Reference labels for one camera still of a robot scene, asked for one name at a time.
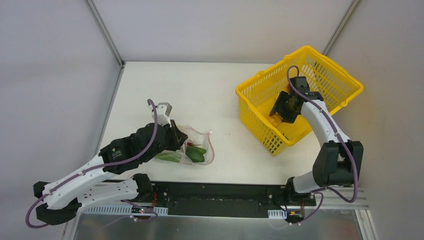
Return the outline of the green leaf vegetable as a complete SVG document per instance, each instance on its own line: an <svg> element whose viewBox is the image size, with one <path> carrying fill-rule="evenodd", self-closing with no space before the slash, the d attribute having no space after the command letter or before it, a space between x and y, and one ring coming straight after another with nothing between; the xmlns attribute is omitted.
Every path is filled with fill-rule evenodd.
<svg viewBox="0 0 424 240"><path fill-rule="evenodd" d="M156 159L162 160L162 161L168 161L173 163L179 163L183 156L179 152L165 152L165 153L159 153L155 156Z"/></svg>

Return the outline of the clear pink-dotted zip bag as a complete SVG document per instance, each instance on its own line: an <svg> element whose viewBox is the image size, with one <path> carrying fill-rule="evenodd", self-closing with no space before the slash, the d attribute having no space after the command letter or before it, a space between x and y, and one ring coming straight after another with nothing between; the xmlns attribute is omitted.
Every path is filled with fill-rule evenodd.
<svg viewBox="0 0 424 240"><path fill-rule="evenodd" d="M182 147L177 151L165 150L156 155L154 160L192 166L211 164L215 159L211 131L200 132L190 125L179 125L178 128L188 136Z"/></svg>

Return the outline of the dark green avocado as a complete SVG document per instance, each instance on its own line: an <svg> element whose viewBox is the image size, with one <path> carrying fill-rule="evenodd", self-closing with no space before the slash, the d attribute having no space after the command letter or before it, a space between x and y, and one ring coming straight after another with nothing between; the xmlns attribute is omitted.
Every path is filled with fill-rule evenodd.
<svg viewBox="0 0 424 240"><path fill-rule="evenodd" d="M186 156L193 163L203 163L205 161L205 154L207 150L197 146L187 146L185 150Z"/></svg>

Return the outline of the orange bell pepper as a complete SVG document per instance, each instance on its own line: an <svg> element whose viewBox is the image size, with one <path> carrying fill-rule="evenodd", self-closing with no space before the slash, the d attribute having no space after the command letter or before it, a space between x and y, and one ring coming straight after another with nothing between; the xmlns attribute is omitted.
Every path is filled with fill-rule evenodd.
<svg viewBox="0 0 424 240"><path fill-rule="evenodd" d="M270 115L267 119L275 128L278 128L282 124L282 119L277 114Z"/></svg>

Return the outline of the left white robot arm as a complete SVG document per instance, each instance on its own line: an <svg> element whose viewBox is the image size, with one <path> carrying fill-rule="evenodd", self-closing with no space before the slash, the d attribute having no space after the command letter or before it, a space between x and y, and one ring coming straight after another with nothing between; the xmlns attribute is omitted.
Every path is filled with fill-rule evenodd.
<svg viewBox="0 0 424 240"><path fill-rule="evenodd" d="M118 138L103 147L85 165L55 182L39 181L33 185L36 218L44 225L60 225L85 209L113 201L147 202L153 186L147 174L137 173L121 182L96 187L97 184L137 169L164 151L179 150L188 135L172 121L149 123L129 136Z"/></svg>

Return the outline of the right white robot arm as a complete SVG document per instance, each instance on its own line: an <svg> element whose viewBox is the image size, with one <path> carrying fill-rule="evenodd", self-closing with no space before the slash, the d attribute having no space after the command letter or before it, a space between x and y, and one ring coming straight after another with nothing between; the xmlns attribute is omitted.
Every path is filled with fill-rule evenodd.
<svg viewBox="0 0 424 240"><path fill-rule="evenodd" d="M286 124L293 124L299 116L305 118L318 139L320 151L311 171L287 180L283 200L296 205L309 194L328 189L353 203L358 196L362 143L352 141L341 130L321 94L310 90L306 77L291 77L288 85L288 91L278 95L269 115Z"/></svg>

